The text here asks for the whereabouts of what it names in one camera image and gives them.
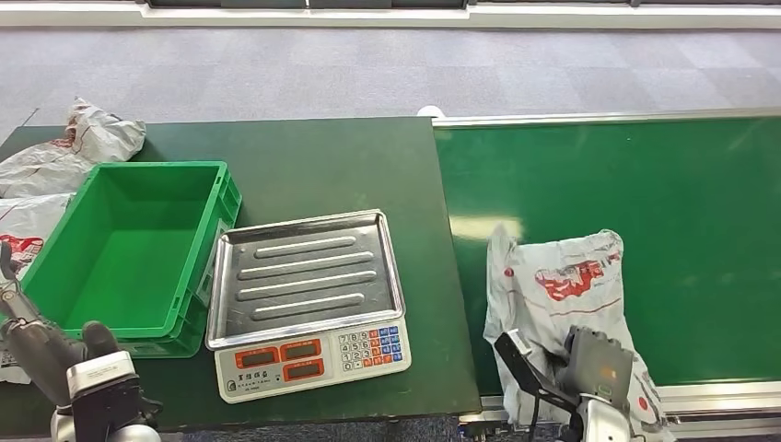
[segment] stainless steel scale tray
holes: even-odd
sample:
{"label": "stainless steel scale tray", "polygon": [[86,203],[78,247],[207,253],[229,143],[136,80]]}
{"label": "stainless steel scale tray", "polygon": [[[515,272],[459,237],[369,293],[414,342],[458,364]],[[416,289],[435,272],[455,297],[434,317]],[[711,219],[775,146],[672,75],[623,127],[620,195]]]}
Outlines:
{"label": "stainless steel scale tray", "polygon": [[380,210],[229,230],[217,241],[211,350],[404,314]]}

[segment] red digital display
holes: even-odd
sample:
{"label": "red digital display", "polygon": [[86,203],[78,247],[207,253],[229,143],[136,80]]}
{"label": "red digital display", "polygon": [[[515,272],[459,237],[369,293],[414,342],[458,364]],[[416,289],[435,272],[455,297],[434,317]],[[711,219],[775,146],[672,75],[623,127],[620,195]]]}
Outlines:
{"label": "red digital display", "polygon": [[276,351],[276,347],[258,348],[236,353],[236,367],[238,368],[265,366],[275,362],[279,362],[279,353]]}
{"label": "red digital display", "polygon": [[320,376],[323,374],[322,359],[288,364],[283,367],[282,373],[285,376],[285,382]]}
{"label": "red digital display", "polygon": [[286,343],[280,347],[283,361],[320,355],[320,340],[309,339],[298,343]]}

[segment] plastic bag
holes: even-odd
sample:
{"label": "plastic bag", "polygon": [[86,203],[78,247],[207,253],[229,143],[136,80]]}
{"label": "plastic bag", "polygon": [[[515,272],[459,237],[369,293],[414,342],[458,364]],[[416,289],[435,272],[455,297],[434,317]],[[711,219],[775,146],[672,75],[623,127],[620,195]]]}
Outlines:
{"label": "plastic bag", "polygon": [[[11,260],[17,263],[17,278],[21,279],[52,234],[72,193],[0,199],[0,240],[11,244]],[[29,384],[29,378],[14,357],[0,351],[0,381]]]}
{"label": "plastic bag", "polygon": [[[565,356],[571,325],[605,332],[634,354],[627,398],[634,434],[648,442],[675,440],[624,318],[623,257],[624,243],[610,230],[585,238],[519,245],[504,227],[497,227],[488,242],[484,338],[493,344],[502,332],[519,329],[533,347],[531,362],[554,378],[545,351]],[[528,425],[534,399],[520,391],[496,352],[495,357],[509,421]],[[540,418],[564,424],[569,415],[543,401]]]}
{"label": "plastic bag", "polygon": [[71,106],[65,138],[0,163],[0,198],[75,192],[98,163],[127,161],[141,150],[144,122],[120,120],[82,99]]}

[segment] digital weighing scale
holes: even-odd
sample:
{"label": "digital weighing scale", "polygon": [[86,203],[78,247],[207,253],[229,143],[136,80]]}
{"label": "digital weighing scale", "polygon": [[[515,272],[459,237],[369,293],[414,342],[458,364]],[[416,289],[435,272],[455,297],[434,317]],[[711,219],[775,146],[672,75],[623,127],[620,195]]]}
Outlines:
{"label": "digital weighing scale", "polygon": [[385,215],[369,210],[221,235],[206,346],[228,403],[407,369]]}

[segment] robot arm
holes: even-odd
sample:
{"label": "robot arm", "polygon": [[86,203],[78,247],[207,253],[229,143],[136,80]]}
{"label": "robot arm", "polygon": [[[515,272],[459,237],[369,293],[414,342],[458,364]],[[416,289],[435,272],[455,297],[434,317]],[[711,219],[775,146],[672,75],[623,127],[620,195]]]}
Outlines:
{"label": "robot arm", "polygon": [[[521,390],[570,413],[568,428],[560,435],[565,442],[610,440],[628,442],[626,392],[632,371],[632,355],[604,333],[573,327],[567,336],[567,367],[558,385],[528,359],[530,345],[518,330],[502,333],[494,348]],[[531,432],[536,424],[536,411]]]}
{"label": "robot arm", "polygon": [[11,248],[0,242],[0,342],[49,398],[54,442],[158,442],[159,402],[141,395],[138,375],[105,325],[82,328],[84,342],[68,338],[21,291]]}

